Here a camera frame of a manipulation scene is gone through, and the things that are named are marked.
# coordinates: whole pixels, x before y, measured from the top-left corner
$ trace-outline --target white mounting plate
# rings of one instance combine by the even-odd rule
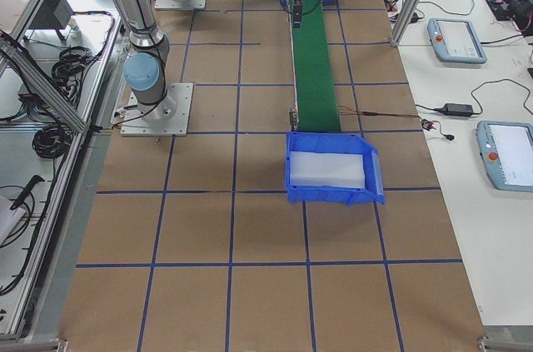
[[[170,119],[145,121],[143,117],[124,123],[120,130],[123,136],[186,136],[192,101],[192,83],[173,83],[168,87],[168,94],[177,102],[176,113]],[[130,96],[128,105],[137,104],[137,99]],[[126,111],[124,120],[140,115],[137,109]]]
[[[207,0],[189,0],[178,2],[174,0],[156,0],[156,11],[192,11],[194,9],[206,9]]]

